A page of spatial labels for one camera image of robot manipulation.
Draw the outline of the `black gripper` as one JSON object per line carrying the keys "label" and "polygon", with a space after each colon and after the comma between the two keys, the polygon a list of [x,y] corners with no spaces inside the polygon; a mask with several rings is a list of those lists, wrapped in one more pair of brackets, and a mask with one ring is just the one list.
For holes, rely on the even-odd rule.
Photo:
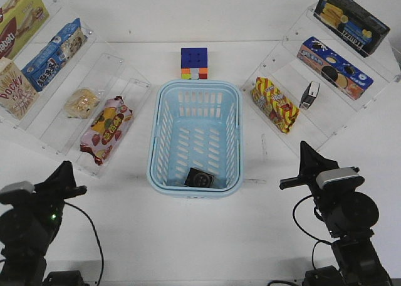
{"label": "black gripper", "polygon": [[345,191],[325,191],[318,187],[316,183],[316,177],[319,175],[319,173],[338,168],[339,165],[336,161],[324,158],[306,141],[302,140],[300,142],[300,164],[298,176],[281,179],[279,182],[279,188],[284,190],[307,185],[310,189],[316,207],[320,211],[328,211],[332,209],[334,205],[338,204],[344,195],[354,192],[355,190],[349,189]]}
{"label": "black gripper", "polygon": [[42,183],[34,185],[32,202],[34,216],[49,230],[60,228],[65,200],[86,194],[86,186],[76,186],[71,161],[63,161]]}

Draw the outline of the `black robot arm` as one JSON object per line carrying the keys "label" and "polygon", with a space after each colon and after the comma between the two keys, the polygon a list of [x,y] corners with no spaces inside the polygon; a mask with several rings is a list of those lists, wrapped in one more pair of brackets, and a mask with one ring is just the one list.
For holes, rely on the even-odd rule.
{"label": "black robot arm", "polygon": [[282,179],[280,189],[307,185],[315,216],[326,225],[337,266],[314,268],[305,273],[303,285],[391,285],[371,237],[379,218],[375,202],[356,188],[365,179],[357,167],[339,167],[334,160],[300,142],[300,165],[296,177]]}
{"label": "black robot arm", "polygon": [[45,273],[45,255],[62,222],[66,199],[84,195],[70,161],[42,183],[20,181],[1,190],[1,204],[12,206],[1,215],[1,285],[84,285],[78,270]]}

